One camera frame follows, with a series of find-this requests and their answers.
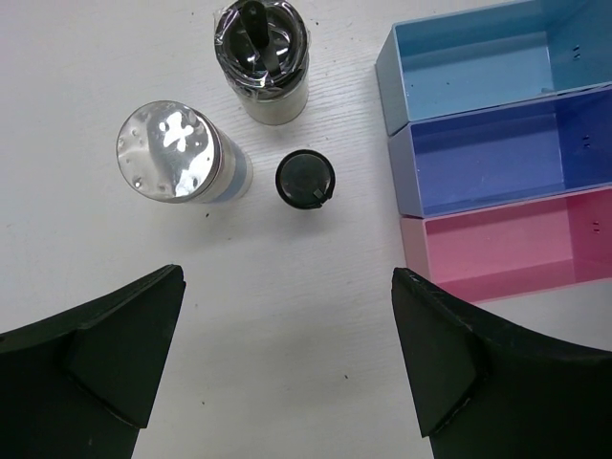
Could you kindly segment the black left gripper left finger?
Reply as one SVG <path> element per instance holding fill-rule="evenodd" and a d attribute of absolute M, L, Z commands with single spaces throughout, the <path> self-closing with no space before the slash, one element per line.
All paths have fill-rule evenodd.
<path fill-rule="evenodd" d="M 147 428 L 186 290 L 166 265 L 1 336 L 4 458 L 129 458 Z"/>

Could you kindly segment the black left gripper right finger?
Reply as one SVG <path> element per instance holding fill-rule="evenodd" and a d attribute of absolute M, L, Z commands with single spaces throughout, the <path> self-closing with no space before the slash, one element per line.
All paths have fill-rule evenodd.
<path fill-rule="evenodd" d="M 415 272 L 392 307 L 419 429 L 437 458 L 607 458 L 611 355 L 534 332 Z"/>

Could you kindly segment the silver-lid shaker bottle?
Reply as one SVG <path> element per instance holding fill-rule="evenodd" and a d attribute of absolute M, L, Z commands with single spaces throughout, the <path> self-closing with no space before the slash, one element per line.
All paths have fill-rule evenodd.
<path fill-rule="evenodd" d="M 174 100 L 146 103 L 123 123 L 116 156 L 124 180 L 167 204 L 218 205 L 252 182 L 250 157 L 205 115 Z"/>

